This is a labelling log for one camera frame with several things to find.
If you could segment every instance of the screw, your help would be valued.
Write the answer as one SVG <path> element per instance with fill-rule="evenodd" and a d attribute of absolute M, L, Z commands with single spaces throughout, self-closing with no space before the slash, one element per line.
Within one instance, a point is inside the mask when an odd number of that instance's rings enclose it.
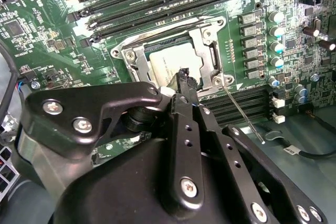
<path fill-rule="evenodd" d="M 181 180 L 181 188 L 183 193 L 189 198 L 194 198 L 197 195 L 196 185 L 188 178 Z"/>
<path fill-rule="evenodd" d="M 301 215 L 301 217 L 305 220 L 305 221 L 309 221 L 309 215 L 307 214 L 307 212 L 305 211 L 305 209 L 301 206 L 297 206 L 299 213 Z"/>
<path fill-rule="evenodd" d="M 188 99 L 184 96 L 180 97 L 180 100 L 183 102 L 183 103 L 188 103 Z"/>
<path fill-rule="evenodd" d="M 43 104 L 43 110 L 50 115 L 59 115 L 62 113 L 63 107 L 57 102 L 46 102 Z"/>
<path fill-rule="evenodd" d="M 252 211 L 260 222 L 265 223 L 267 221 L 267 215 L 263 208 L 258 203 L 252 203 Z"/>
<path fill-rule="evenodd" d="M 76 131 L 83 134 L 89 133 L 92 130 L 91 123 L 86 119 L 76 119 L 73 126 Z"/>
<path fill-rule="evenodd" d="M 205 39 L 209 39 L 210 36 L 211 36 L 211 32 L 210 32 L 210 30 L 205 29 L 204 32 L 203 32 L 203 37 L 204 37 Z"/>
<path fill-rule="evenodd" d="M 133 51 L 128 51 L 125 56 L 126 56 L 127 61 L 130 61 L 130 62 L 135 61 L 135 53 Z"/>
<path fill-rule="evenodd" d="M 150 92 L 152 95 L 158 94 L 158 92 L 154 88 L 148 88 L 148 92 Z"/>
<path fill-rule="evenodd" d="M 311 81 L 319 81 L 319 80 L 320 80 L 320 76 L 319 76 L 317 73 L 315 73 L 315 74 L 313 74 L 313 75 L 310 77 L 310 80 L 311 80 Z"/>
<path fill-rule="evenodd" d="M 107 144 L 107 145 L 105 146 L 105 148 L 106 148 L 107 150 L 111 150 L 111 149 L 113 149 L 113 145 L 112 145 L 112 144 Z"/>
<path fill-rule="evenodd" d="M 314 215 L 314 217 L 319 221 L 322 222 L 322 217 L 319 215 L 319 213 L 317 212 L 317 210 L 313 207 L 309 208 L 310 212 L 312 215 Z"/>
<path fill-rule="evenodd" d="M 39 89 L 39 88 L 41 88 L 41 84 L 38 81 L 31 82 L 30 86 L 31 86 L 32 89 Z"/>
<path fill-rule="evenodd" d="M 211 111 L 208 108 L 206 108 L 206 107 L 203 107 L 203 111 L 207 115 L 210 115 L 210 113 L 211 113 Z"/>
<path fill-rule="evenodd" d="M 239 130 L 237 130 L 236 128 L 232 128 L 233 132 L 235 133 L 236 136 L 239 136 Z"/>

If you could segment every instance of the capacitor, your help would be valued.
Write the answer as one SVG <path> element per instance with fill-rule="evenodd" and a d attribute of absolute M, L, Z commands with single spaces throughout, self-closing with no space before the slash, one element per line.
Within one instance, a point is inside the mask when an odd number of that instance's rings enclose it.
<path fill-rule="evenodd" d="M 275 66 L 276 68 L 282 68 L 284 65 L 284 61 L 280 59 L 279 57 L 274 57 L 270 61 L 272 66 Z"/>
<path fill-rule="evenodd" d="M 320 19 L 316 18 L 316 19 L 314 19 L 314 21 L 313 21 L 313 28 L 314 28 L 315 30 L 320 31 L 320 30 L 321 30 L 321 24 L 322 24 L 322 21 L 321 21 Z"/>
<path fill-rule="evenodd" d="M 283 29 L 282 27 L 278 27 L 278 26 L 272 26 L 271 29 L 269 30 L 269 34 L 271 36 L 280 38 L 282 35 L 285 34 L 285 29 Z"/>
<path fill-rule="evenodd" d="M 301 97 L 305 97 L 308 94 L 308 90 L 301 84 L 297 85 L 294 90 L 296 94 L 298 94 Z"/>
<path fill-rule="evenodd" d="M 278 41 L 273 41 L 270 45 L 269 48 L 274 51 L 277 52 L 278 54 L 283 52 L 283 44 L 281 44 Z"/>
<path fill-rule="evenodd" d="M 302 97 L 299 96 L 298 94 L 295 95 L 295 100 L 298 101 L 298 103 L 300 104 L 304 104 L 307 101 L 307 97 Z"/>
<path fill-rule="evenodd" d="M 273 11 L 269 14 L 268 20 L 275 23 L 281 23 L 284 20 L 285 16 L 283 13 L 278 11 Z"/>
<path fill-rule="evenodd" d="M 305 27 L 302 32 L 305 34 L 305 35 L 308 35 L 308 36 L 311 36 L 311 37 L 317 37 L 319 36 L 320 34 L 320 31 L 314 29 L 314 28 L 311 28 L 311 27 Z"/>
<path fill-rule="evenodd" d="M 271 76 L 268 78 L 268 84 L 273 87 L 276 88 L 278 86 L 280 86 L 280 81 L 278 81 L 277 79 L 275 79 L 274 76 Z"/>
<path fill-rule="evenodd" d="M 330 41 L 327 41 L 327 40 L 320 40 L 319 46 L 323 47 L 324 49 L 328 51 L 334 51 L 336 48 L 336 45 L 334 43 L 331 43 Z"/>

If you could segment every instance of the integrated circuit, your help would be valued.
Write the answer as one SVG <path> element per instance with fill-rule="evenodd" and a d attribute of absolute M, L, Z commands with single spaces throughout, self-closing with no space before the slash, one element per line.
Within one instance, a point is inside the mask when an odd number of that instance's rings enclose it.
<path fill-rule="evenodd" d="M 247 27 L 242 27 L 241 29 L 241 34 L 244 36 L 251 36 L 251 35 L 256 35 L 257 34 L 257 27 L 256 26 L 247 26 Z"/>
<path fill-rule="evenodd" d="M 256 37 L 249 37 L 242 40 L 243 46 L 245 48 L 256 47 L 258 45 Z"/>
<path fill-rule="evenodd" d="M 253 71 L 246 72 L 246 76 L 248 79 L 259 78 L 259 70 L 253 70 Z"/>
<path fill-rule="evenodd" d="M 253 69 L 259 67 L 259 60 L 246 61 L 245 66 L 247 69 Z"/>
<path fill-rule="evenodd" d="M 310 64 L 310 63 L 313 62 L 313 57 L 306 57 L 304 60 L 305 60 L 305 61 L 304 61 L 304 62 L 305 62 L 304 64 Z"/>
<path fill-rule="evenodd" d="M 244 51 L 244 56 L 246 59 L 257 58 L 258 57 L 258 49 L 252 49 Z"/>
<path fill-rule="evenodd" d="M 243 14 L 239 17 L 240 22 L 242 24 L 250 24 L 256 21 L 256 15 L 255 13 L 250 13 L 250 14 Z"/>
<path fill-rule="evenodd" d="M 12 36 L 19 36 L 24 33 L 23 29 L 21 28 L 20 24 L 18 21 L 14 20 L 12 22 L 9 22 L 5 24 L 6 30 L 8 33 Z"/>

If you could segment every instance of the motherboard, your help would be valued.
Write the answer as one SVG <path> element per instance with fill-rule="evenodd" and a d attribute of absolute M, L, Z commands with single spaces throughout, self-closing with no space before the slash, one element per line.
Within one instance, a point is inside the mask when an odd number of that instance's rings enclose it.
<path fill-rule="evenodd" d="M 1 40 L 32 91 L 159 88 L 189 68 L 220 126 L 242 120 L 223 87 L 251 120 L 277 123 L 336 100 L 334 0 L 0 2 Z"/>

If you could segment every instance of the white connector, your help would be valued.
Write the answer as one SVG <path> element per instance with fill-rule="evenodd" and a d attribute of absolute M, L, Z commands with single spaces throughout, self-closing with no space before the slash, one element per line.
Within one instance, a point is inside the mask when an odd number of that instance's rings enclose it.
<path fill-rule="evenodd" d="M 286 105 L 286 102 L 284 99 L 276 99 L 275 97 L 272 98 L 272 102 L 274 107 L 278 108 L 282 108 Z"/>
<path fill-rule="evenodd" d="M 277 115 L 276 113 L 273 113 L 273 119 L 277 124 L 280 124 L 285 122 L 286 117 L 284 115 Z"/>

